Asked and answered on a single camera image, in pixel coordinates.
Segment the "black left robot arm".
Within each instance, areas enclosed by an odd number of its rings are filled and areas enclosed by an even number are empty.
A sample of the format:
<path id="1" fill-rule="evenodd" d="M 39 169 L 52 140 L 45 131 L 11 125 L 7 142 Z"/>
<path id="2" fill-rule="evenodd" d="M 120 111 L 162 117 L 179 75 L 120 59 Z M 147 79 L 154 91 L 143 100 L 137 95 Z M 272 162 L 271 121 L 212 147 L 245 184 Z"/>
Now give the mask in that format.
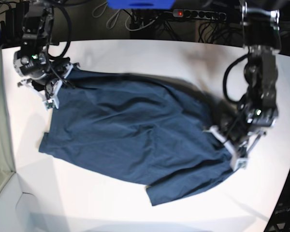
<path id="1" fill-rule="evenodd" d="M 248 53 L 229 65 L 222 83 L 225 100 L 236 105 L 237 112 L 223 119 L 219 126 L 206 129 L 230 152 L 233 171 L 246 167 L 249 153 L 278 118 L 276 55 L 281 50 L 280 1 L 242 0 L 240 3 L 244 47 Z M 248 87 L 241 99 L 235 101 L 228 96 L 227 78 L 232 68 L 243 60 L 247 60 L 244 78 Z"/>

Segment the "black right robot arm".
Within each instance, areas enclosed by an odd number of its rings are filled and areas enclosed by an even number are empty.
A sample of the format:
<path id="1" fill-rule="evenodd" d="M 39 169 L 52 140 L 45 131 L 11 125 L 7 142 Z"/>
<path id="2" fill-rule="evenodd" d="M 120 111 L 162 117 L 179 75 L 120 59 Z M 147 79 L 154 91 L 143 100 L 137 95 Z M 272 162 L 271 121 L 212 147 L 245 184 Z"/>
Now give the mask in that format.
<path id="1" fill-rule="evenodd" d="M 54 9 L 58 8 L 66 19 L 68 39 L 62 53 L 49 54 Z M 67 77 L 79 63 L 71 63 L 66 53 L 71 44 L 72 22 L 63 2 L 55 0 L 32 0 L 22 21 L 20 50 L 14 53 L 13 66 L 22 78 L 18 87 L 27 87 L 37 94 L 46 110 L 59 108 L 58 93 L 63 85 L 73 87 Z"/>

